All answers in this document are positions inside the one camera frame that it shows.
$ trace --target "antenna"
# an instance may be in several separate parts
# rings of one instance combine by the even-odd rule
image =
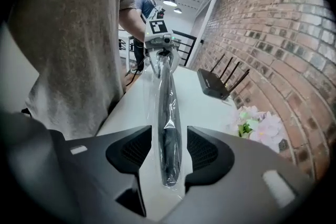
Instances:
[[[227,64],[226,68],[224,69],[223,73],[221,74],[220,79],[222,78],[222,76],[224,76],[224,73],[225,73],[225,71],[227,70],[227,68],[229,67],[229,65],[230,65],[230,63],[232,62],[232,60],[233,60],[233,57],[231,57],[229,63]]]
[[[222,55],[222,57],[217,61],[217,63],[215,64],[215,66],[211,69],[210,73],[212,73],[215,68],[219,65],[219,63],[221,62],[221,60],[224,58],[225,54]]]
[[[235,68],[232,70],[230,76],[227,77],[227,79],[225,80],[224,82],[224,87],[225,87],[225,84],[229,81],[229,79],[231,78],[231,76],[233,75],[233,73],[236,71],[237,67],[239,66],[240,62],[238,62],[235,66]]]
[[[250,70],[248,69],[243,75],[242,77],[236,82],[236,84],[234,84],[231,89],[228,90],[229,93],[231,93],[242,81],[243,79],[245,79],[245,77],[249,74]]]

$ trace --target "blue t-shirt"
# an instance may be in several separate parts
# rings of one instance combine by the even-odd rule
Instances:
[[[154,5],[150,0],[135,0],[136,9],[140,9],[146,19],[151,14]]]

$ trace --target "table top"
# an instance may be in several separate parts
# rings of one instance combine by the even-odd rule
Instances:
[[[146,72],[139,77],[131,89],[120,100],[105,121],[98,135],[124,131],[134,127],[151,125],[148,116],[153,83]],[[178,67],[173,73],[182,135],[182,163],[178,183],[171,189],[162,185],[160,163],[157,155],[158,143],[153,134],[152,148],[140,168],[140,187],[147,217],[158,221],[174,208],[184,197],[184,180],[192,173],[192,160],[187,151],[187,127],[203,127],[233,134],[228,129],[230,115],[237,110],[229,97],[225,102],[206,96],[202,92],[197,72]]]

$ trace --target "white slot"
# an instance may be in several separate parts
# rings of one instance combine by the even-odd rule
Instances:
[[[77,147],[72,148],[70,151],[73,155],[76,155],[76,154],[82,153],[87,150],[88,149],[85,146],[77,146]]]
[[[265,172],[263,174],[263,180],[280,208],[294,201],[296,197],[295,193],[276,170]]]

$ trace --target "black router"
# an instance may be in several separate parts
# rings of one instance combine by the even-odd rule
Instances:
[[[233,57],[231,57],[229,63],[227,64],[226,68],[224,69],[223,73],[221,74],[220,77],[218,77],[213,71],[215,68],[219,65],[221,60],[223,59],[223,56],[218,60],[216,65],[211,69],[211,71],[207,71],[205,69],[199,69],[197,74],[198,74],[198,79],[200,80],[200,84],[202,87],[202,91],[205,95],[208,95],[210,97],[214,97],[217,99],[222,99],[225,100],[230,96],[230,93],[246,78],[246,76],[249,74],[249,69],[242,75],[242,77],[228,90],[226,89],[225,85],[233,75],[233,73],[236,71],[238,65],[240,62],[238,62],[231,72],[231,74],[227,77],[224,83],[222,83],[222,77],[226,70],[228,69],[229,65],[231,64]]]

